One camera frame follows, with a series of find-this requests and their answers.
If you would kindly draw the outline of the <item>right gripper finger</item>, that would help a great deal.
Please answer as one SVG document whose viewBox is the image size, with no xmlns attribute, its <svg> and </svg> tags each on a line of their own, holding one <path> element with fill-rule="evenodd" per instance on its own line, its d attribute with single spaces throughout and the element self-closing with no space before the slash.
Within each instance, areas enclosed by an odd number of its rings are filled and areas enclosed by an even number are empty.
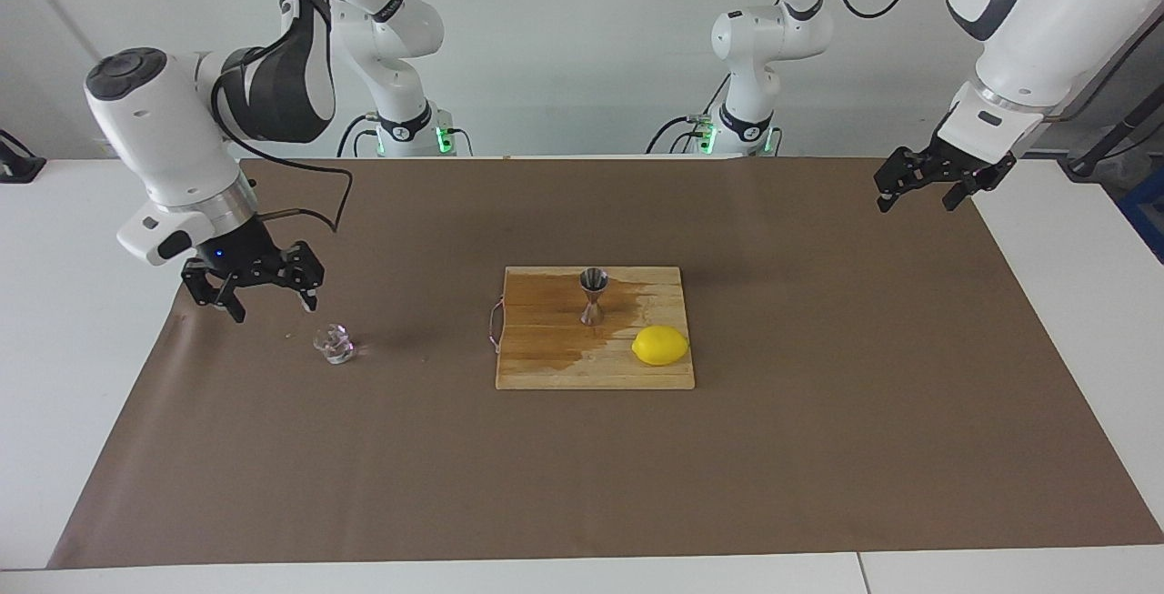
<svg viewBox="0 0 1164 594">
<path fill-rule="evenodd" d="M 184 287 L 200 307 L 220 309 L 234 321 L 242 324 L 246 319 L 246 309 L 241 300 L 237 300 L 236 294 L 237 287 L 241 287 L 240 275 L 237 273 L 225 275 L 220 287 L 213 287 L 210 275 L 213 275 L 210 263 L 196 257 L 187 259 L 180 271 Z"/>
<path fill-rule="evenodd" d="M 325 273 L 315 252 L 303 240 L 265 257 L 267 284 L 294 291 L 308 313 L 315 312 L 317 289 L 322 287 Z"/>
</svg>

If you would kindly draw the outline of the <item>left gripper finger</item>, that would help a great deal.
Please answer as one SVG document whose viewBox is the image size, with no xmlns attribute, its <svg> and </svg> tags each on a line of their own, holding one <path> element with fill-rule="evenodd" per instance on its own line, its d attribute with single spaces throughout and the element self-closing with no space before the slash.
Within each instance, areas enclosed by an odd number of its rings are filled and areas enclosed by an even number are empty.
<svg viewBox="0 0 1164 594">
<path fill-rule="evenodd" d="M 944 208 L 954 211 L 966 197 L 980 191 L 993 191 L 1006 178 L 1006 175 L 1010 172 L 1015 164 L 1015 157 L 1005 157 L 994 164 L 994 167 L 957 167 L 952 176 L 954 184 L 942 197 Z"/>
<path fill-rule="evenodd" d="M 928 156 L 914 153 L 904 146 L 885 160 L 874 175 L 878 189 L 878 208 L 888 213 L 899 198 L 907 192 L 927 186 Z"/>
</svg>

